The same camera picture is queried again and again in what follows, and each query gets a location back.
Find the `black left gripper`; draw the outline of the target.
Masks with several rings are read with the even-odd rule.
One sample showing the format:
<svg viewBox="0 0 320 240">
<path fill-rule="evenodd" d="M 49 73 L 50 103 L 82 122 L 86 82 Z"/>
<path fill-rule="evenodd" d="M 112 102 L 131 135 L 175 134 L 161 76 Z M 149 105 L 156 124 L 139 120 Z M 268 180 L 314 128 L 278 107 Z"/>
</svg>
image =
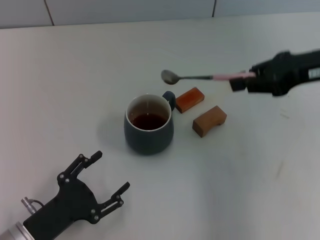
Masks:
<svg viewBox="0 0 320 240">
<path fill-rule="evenodd" d="M 86 184 L 76 179 L 80 172 L 101 159 L 103 153 L 98 150 L 91 157 L 82 153 L 57 176 L 58 194 L 23 222 L 35 240 L 53 240 L 74 222 L 85 220 L 91 224 L 121 208 L 124 204 L 121 195 L 131 186 L 127 181 L 109 200 L 98 203 L 93 192 Z"/>
</svg>

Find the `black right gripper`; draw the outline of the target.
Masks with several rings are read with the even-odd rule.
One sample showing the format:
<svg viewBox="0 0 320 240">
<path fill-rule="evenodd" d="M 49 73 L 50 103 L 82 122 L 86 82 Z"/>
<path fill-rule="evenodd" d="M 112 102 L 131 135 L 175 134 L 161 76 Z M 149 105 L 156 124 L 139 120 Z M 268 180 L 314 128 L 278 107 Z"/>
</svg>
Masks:
<svg viewBox="0 0 320 240">
<path fill-rule="evenodd" d="M 255 74 L 255 79 L 234 78 L 229 81 L 233 92 L 247 88 L 251 93 L 284 96 L 298 85 L 320 80 L 320 51 L 279 52 L 272 59 L 253 65 L 249 71 Z"/>
</svg>

